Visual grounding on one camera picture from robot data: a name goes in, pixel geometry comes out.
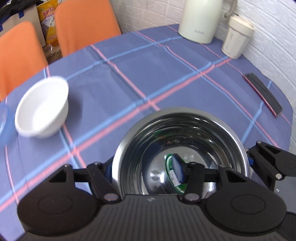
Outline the red black flat comb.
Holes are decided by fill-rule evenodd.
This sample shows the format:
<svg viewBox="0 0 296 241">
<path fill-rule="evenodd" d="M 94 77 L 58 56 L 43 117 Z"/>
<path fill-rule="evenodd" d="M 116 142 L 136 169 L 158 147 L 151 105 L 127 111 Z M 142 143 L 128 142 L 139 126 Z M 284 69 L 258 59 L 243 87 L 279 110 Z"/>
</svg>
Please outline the red black flat comb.
<svg viewBox="0 0 296 241">
<path fill-rule="evenodd" d="M 251 86 L 251 88 L 257 93 L 264 104 L 268 107 L 270 112 L 278 117 L 283 108 L 276 97 L 266 87 L 266 85 L 254 74 L 247 73 L 243 75 L 243 79 Z"/>
</svg>

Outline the left orange chair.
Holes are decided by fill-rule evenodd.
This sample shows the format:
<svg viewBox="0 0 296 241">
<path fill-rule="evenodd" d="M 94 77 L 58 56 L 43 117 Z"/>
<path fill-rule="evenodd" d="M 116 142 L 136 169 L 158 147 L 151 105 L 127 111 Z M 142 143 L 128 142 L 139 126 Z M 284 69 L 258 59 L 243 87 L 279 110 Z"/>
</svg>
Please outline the left orange chair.
<svg viewBox="0 0 296 241">
<path fill-rule="evenodd" d="M 48 66 L 33 24 L 22 22 L 1 36 L 1 101 Z"/>
</svg>

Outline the yellow snack bag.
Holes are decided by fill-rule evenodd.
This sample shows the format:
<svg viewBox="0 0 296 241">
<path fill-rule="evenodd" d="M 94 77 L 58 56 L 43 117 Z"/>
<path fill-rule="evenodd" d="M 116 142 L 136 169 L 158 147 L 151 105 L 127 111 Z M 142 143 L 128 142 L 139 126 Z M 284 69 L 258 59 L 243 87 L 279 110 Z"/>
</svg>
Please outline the yellow snack bag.
<svg viewBox="0 0 296 241">
<path fill-rule="evenodd" d="M 55 10 L 59 3 L 61 3 L 59 0 L 50 0 L 37 6 L 41 28 L 47 45 L 58 45 L 55 26 Z"/>
</svg>

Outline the white ceramic bowl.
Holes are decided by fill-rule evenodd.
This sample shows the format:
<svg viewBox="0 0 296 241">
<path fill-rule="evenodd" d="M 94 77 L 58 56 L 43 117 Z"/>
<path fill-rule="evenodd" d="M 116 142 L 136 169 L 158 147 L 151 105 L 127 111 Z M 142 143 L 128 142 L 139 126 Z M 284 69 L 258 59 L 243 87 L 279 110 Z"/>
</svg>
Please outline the white ceramic bowl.
<svg viewBox="0 0 296 241">
<path fill-rule="evenodd" d="M 35 83 L 16 108 L 18 134 L 26 138 L 53 136 L 67 118 L 68 95 L 69 85 L 63 77 L 51 76 Z"/>
</svg>

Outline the blue plaid tablecloth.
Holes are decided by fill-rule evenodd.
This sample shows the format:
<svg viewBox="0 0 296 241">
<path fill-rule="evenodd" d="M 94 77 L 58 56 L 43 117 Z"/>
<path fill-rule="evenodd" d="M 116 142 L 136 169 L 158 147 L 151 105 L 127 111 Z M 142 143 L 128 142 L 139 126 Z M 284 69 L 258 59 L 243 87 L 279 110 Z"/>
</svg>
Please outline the blue plaid tablecloth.
<svg viewBox="0 0 296 241">
<path fill-rule="evenodd" d="M 225 56 L 222 42 L 188 41 L 178 26 L 126 33 L 86 47 L 41 70 L 6 98 L 15 113 L 25 92 L 48 76 L 69 84 L 65 126 L 46 139 L 14 134 L 1 150 L 1 235 L 23 234 L 16 205 L 65 163 L 82 168 L 114 155 L 140 119 L 163 108 L 206 111 L 230 126 L 247 148 L 260 140 L 288 150 L 293 109 L 284 93 L 245 57 Z M 254 73 L 283 110 L 275 117 L 243 79 Z"/>
</svg>

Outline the stainless steel bowl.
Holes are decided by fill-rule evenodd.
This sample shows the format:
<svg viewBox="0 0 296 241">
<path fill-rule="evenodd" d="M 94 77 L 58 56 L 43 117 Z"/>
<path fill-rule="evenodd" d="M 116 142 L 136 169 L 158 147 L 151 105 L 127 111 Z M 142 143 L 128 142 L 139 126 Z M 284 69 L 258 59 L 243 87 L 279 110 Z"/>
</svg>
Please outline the stainless steel bowl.
<svg viewBox="0 0 296 241">
<path fill-rule="evenodd" d="M 249 177 L 250 165 L 236 133 L 217 117 L 193 108 L 165 108 L 138 121 L 120 142 L 112 186 L 120 194 L 183 194 L 183 167 L 220 165 Z"/>
</svg>

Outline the black cloth on box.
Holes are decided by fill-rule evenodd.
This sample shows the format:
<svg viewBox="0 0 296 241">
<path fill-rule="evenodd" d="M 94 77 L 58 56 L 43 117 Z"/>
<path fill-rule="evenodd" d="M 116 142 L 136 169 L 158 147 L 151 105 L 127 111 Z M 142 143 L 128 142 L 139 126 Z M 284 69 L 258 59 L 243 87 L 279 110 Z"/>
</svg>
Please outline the black cloth on box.
<svg viewBox="0 0 296 241">
<path fill-rule="evenodd" d="M 38 6 L 44 1 L 39 0 L 21 0 L 21 1 L 11 1 L 9 4 L 4 5 L 1 8 L 1 19 L 13 16 L 14 14 L 23 11 L 31 6 Z"/>
</svg>

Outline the cardboard box with blue tape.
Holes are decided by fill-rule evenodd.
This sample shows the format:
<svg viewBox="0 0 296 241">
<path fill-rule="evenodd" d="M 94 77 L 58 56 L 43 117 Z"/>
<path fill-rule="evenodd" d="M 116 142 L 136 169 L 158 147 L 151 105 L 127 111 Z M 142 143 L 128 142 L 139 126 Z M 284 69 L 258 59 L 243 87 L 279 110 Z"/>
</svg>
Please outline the cardboard box with blue tape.
<svg viewBox="0 0 296 241">
<path fill-rule="evenodd" d="M 46 45 L 46 41 L 40 24 L 37 6 L 35 4 L 10 17 L 3 18 L 3 20 L 1 20 L 1 36 L 22 22 L 32 23 L 36 30 L 40 44 L 44 47 Z"/>
</svg>

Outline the cream lidded cup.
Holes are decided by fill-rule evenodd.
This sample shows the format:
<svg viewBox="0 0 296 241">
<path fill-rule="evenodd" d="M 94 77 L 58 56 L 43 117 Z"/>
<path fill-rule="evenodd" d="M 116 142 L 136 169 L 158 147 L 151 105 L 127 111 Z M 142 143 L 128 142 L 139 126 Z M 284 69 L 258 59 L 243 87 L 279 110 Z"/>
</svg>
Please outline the cream lidded cup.
<svg viewBox="0 0 296 241">
<path fill-rule="evenodd" d="M 228 57 L 238 59 L 252 38 L 255 29 L 249 21 L 237 15 L 230 18 L 228 26 L 228 32 L 221 50 Z"/>
</svg>

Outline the blue translucent plastic bowl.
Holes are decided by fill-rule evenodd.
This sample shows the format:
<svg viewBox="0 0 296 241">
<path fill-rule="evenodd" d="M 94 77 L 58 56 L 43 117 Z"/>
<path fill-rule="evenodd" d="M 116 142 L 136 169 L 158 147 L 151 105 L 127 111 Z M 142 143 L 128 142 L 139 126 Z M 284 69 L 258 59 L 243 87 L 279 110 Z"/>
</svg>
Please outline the blue translucent plastic bowl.
<svg viewBox="0 0 296 241">
<path fill-rule="evenodd" d="M 14 113 L 10 110 L 10 108 L 4 103 L 1 102 L 1 131 L 0 131 L 0 146 L 1 149 L 7 145 L 12 136 L 15 133 L 15 122 L 14 122 Z"/>
</svg>

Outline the right orange chair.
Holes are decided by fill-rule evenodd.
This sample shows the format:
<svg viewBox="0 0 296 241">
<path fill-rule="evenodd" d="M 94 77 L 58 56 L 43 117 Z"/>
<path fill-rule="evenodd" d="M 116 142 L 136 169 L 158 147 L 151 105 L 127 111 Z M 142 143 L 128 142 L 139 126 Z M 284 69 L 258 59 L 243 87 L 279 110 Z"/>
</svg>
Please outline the right orange chair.
<svg viewBox="0 0 296 241">
<path fill-rule="evenodd" d="M 55 25 L 63 57 L 121 35 L 108 0 L 64 1 L 55 10 Z"/>
</svg>

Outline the cream thermos jug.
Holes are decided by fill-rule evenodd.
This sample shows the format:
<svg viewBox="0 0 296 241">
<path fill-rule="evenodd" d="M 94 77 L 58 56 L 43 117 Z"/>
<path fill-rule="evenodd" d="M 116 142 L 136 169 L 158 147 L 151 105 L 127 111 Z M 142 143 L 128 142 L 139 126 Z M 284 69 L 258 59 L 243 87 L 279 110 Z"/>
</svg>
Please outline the cream thermos jug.
<svg viewBox="0 0 296 241">
<path fill-rule="evenodd" d="M 178 33 L 185 39 L 210 44 L 220 22 L 223 0 L 185 1 Z"/>
</svg>

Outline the orange chair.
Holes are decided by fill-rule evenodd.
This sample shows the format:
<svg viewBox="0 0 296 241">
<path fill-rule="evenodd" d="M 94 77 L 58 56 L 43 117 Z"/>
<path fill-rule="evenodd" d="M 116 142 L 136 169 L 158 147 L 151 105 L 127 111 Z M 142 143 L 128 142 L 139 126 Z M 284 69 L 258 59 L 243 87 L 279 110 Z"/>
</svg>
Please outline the orange chair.
<svg viewBox="0 0 296 241">
<path fill-rule="evenodd" d="M 22 22 L 1 36 L 1 101 L 48 66 L 33 24 Z"/>
<path fill-rule="evenodd" d="M 64 1 L 55 10 L 55 25 L 63 57 L 121 35 L 108 0 Z"/>
</svg>

